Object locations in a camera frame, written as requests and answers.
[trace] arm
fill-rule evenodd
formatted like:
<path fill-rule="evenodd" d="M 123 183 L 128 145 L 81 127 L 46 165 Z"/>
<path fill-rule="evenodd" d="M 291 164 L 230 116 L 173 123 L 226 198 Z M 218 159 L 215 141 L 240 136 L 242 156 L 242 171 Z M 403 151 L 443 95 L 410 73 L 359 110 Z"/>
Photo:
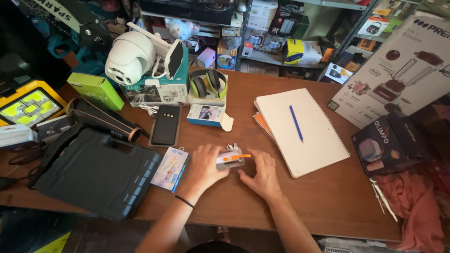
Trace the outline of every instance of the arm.
<path fill-rule="evenodd" d="M 240 178 L 269 205 L 278 234 L 287 253 L 321 253 L 311 234 L 281 192 L 275 173 L 275 159 L 259 150 L 248 149 L 255 157 L 256 176 L 239 170 Z"/>
<path fill-rule="evenodd" d="M 216 159 L 220 146 L 199 146 L 192 155 L 192 166 L 185 183 L 177 195 L 195 205 L 203 192 L 218 180 L 228 176 L 230 170 L 218 171 Z M 169 209 L 156 221 L 135 250 L 135 253 L 170 253 L 181 230 L 192 212 L 192 207 L 180 199 L 174 199 Z"/>

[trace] desk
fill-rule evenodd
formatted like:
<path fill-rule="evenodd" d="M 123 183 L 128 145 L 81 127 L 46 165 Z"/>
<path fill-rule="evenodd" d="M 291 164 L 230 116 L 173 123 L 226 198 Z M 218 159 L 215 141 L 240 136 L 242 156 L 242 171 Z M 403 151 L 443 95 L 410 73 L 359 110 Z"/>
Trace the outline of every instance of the desk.
<path fill-rule="evenodd" d="M 400 240 L 401 223 L 396 223 L 386 211 L 383 215 L 374 190 L 364 174 L 350 136 L 358 128 L 326 107 L 326 104 L 341 88 L 339 84 L 319 83 L 284 77 L 228 72 L 228 96 L 226 113 L 234 118 L 233 129 L 225 132 L 218 127 L 189 124 L 186 120 L 189 109 L 184 108 L 180 126 L 178 147 L 184 146 L 191 153 L 199 145 L 212 143 L 226 146 L 238 143 L 245 149 L 261 149 L 276 159 L 277 177 L 283 193 L 287 196 L 300 219 L 312 234 L 334 235 L 382 240 Z M 351 157 L 305 176 L 294 179 L 290 176 L 283 157 L 268 136 L 254 122 L 257 111 L 253 101 L 257 96 L 307 88 L 333 123 L 336 131 L 351 153 Z M 58 93 L 66 100 L 78 94 L 69 86 Z M 140 124 L 150 132 L 153 123 L 146 111 L 132 108 L 125 102 L 119 112 L 125 119 Z M 147 146 L 148 140 L 141 137 L 138 143 Z M 165 148 L 157 148 L 165 153 Z M 13 166 L 6 165 L 11 154 L 0 153 L 0 175 L 5 175 Z M 256 173 L 255 164 L 247 160 L 241 167 L 248 175 Z M 22 166 L 10 176 L 26 175 L 35 164 Z M 190 162 L 185 173 L 189 173 Z M 186 176 L 182 176 L 180 185 Z M 37 191 L 25 188 L 24 181 L 13 188 L 0 192 L 0 205 L 38 208 L 62 212 L 86 213 L 85 210 L 45 197 Z M 150 187 L 142 202 L 137 219 L 157 219 L 173 200 L 173 194 L 159 187 Z M 270 211 L 264 201 L 244 185 L 236 169 L 230 175 L 209 188 L 198 201 L 188 222 L 200 224 L 245 227 L 252 229 L 275 229 Z"/>

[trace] green headphones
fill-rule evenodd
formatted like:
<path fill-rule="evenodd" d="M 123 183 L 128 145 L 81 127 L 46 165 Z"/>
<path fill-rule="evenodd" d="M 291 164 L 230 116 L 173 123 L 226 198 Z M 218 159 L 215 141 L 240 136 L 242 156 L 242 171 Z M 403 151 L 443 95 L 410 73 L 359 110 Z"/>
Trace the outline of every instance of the green headphones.
<path fill-rule="evenodd" d="M 206 76 L 207 84 L 205 84 L 205 81 L 199 77 L 203 75 Z M 223 90 L 220 90 L 220 79 L 222 79 L 225 83 L 225 88 Z M 204 98 L 208 94 L 207 85 L 219 99 L 223 99 L 228 91 L 228 83 L 225 75 L 215 69 L 202 68 L 189 72 L 189 83 L 191 85 L 193 95 L 197 98 Z"/>

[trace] black wristband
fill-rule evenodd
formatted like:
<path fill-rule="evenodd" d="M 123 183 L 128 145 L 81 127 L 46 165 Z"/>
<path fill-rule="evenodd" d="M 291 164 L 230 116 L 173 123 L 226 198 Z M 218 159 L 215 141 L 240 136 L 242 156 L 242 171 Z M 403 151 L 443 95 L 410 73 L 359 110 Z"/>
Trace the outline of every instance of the black wristband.
<path fill-rule="evenodd" d="M 191 203 L 187 202 L 184 198 L 182 198 L 182 197 L 180 197 L 180 196 L 178 196 L 178 195 L 175 195 L 175 198 L 177 198 L 177 199 L 183 201 L 184 203 L 188 204 L 190 207 L 192 207 L 192 209 L 195 208 L 194 205 L 192 205 Z"/>

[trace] red cloth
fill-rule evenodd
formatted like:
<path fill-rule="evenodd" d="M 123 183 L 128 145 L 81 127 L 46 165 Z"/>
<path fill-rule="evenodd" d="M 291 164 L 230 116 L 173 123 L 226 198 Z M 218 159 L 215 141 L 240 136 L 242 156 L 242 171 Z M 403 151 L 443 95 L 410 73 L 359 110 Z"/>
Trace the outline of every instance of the red cloth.
<path fill-rule="evenodd" d="M 410 175 L 409 171 L 374 178 L 392 211 L 405 219 L 401 242 L 387 243 L 388 247 L 443 253 L 444 233 L 432 181 L 419 174 Z"/>

